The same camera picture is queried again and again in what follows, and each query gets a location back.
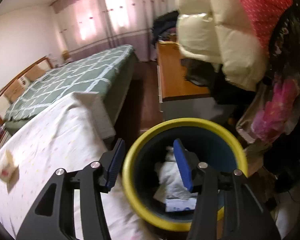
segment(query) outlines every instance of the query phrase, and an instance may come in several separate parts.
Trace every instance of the mattress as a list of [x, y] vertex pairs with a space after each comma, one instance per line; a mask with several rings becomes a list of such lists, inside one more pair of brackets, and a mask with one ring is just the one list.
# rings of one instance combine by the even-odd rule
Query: mattress
[[[96, 93], [71, 93], [22, 127], [0, 150], [10, 150], [17, 173], [11, 182], [0, 181], [0, 223], [14, 237], [32, 203], [58, 168], [81, 170], [106, 152], [102, 137], [113, 127]], [[75, 190], [74, 226], [82, 239], [80, 192]], [[154, 240], [144, 222], [131, 209], [117, 179], [109, 194], [101, 194], [112, 240]]]
[[133, 47], [122, 45], [52, 69], [26, 89], [9, 107], [4, 119], [29, 120], [74, 91], [97, 92], [104, 99], [133, 56]]
[[[122, 108], [122, 104], [127, 95], [129, 85], [133, 76], [134, 66], [137, 60], [138, 59], [134, 53], [129, 56], [127, 62], [120, 69], [117, 78], [114, 82], [112, 82], [111, 88], [103, 99], [106, 111], [113, 125], [117, 121], [120, 110]], [[14, 135], [30, 120], [31, 118], [22, 119], [19, 121], [6, 121], [5, 129], [9, 134]]]

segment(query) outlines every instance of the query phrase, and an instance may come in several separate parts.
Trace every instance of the trash can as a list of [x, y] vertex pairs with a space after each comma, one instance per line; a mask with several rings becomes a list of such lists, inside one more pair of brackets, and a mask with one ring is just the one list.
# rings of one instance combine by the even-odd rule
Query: trash can
[[[248, 165], [238, 140], [225, 128], [199, 118], [179, 118], [160, 123], [142, 134], [131, 146], [123, 164], [122, 182], [135, 212], [150, 224], [170, 231], [189, 231], [194, 211], [165, 212], [165, 205], [153, 198], [159, 186], [154, 171], [164, 162], [166, 147], [180, 138], [184, 147], [196, 153], [218, 171], [238, 168], [247, 176]], [[223, 218], [223, 194], [218, 194], [218, 220]]]

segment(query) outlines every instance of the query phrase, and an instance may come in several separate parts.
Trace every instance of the polka dot fabric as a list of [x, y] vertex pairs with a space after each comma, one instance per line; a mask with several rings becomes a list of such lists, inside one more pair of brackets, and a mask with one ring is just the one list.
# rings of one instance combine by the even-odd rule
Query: polka dot fabric
[[268, 54], [268, 45], [274, 27], [283, 12], [292, 5], [292, 0], [240, 0], [252, 27]]

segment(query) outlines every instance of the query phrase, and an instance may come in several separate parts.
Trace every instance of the cream puffer jacket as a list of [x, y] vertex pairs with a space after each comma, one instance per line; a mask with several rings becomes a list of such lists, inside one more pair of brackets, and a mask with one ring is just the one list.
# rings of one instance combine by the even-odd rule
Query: cream puffer jacket
[[240, 1], [177, 0], [177, 6], [180, 52], [223, 64], [227, 81], [255, 91], [265, 74], [267, 56]]

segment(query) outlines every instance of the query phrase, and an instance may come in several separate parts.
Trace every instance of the curtain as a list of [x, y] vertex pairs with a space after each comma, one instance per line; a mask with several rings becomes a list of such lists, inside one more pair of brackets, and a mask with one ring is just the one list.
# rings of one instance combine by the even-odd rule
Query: curtain
[[52, 7], [74, 60], [131, 44], [148, 61], [153, 20], [176, 9], [175, 0], [57, 0]]

